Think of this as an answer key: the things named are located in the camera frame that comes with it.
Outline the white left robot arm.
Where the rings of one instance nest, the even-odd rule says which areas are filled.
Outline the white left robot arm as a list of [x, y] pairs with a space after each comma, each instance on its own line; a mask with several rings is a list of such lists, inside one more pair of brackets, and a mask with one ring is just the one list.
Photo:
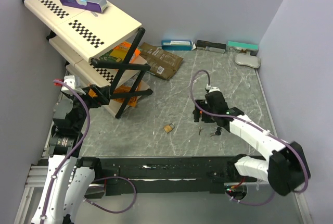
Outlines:
[[79, 153], [90, 127], [89, 110], [109, 104], [110, 87], [81, 89], [69, 78], [55, 83], [64, 98], [54, 107], [47, 176], [31, 223], [74, 223], [89, 185], [103, 177], [100, 160]]

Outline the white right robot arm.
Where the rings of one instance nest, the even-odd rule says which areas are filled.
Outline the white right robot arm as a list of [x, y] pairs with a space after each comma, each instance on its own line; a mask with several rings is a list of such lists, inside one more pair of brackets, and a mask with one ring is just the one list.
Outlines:
[[281, 196], [304, 192], [311, 173], [302, 146], [273, 136], [254, 123], [242, 110], [230, 108], [221, 91], [208, 92], [194, 100], [194, 121], [216, 123], [241, 138], [261, 154], [262, 159], [240, 154], [230, 161], [227, 175], [232, 181], [252, 177], [270, 184]]

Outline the small brass padlock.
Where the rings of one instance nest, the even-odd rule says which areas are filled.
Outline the small brass padlock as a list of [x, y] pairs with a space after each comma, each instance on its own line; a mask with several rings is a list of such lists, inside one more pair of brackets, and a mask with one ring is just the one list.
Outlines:
[[165, 126], [163, 127], [163, 129], [164, 129], [164, 131], [165, 131], [166, 133], [170, 133], [174, 128], [175, 128], [175, 124], [174, 124], [174, 123], [170, 123], [170, 124], [165, 125]]

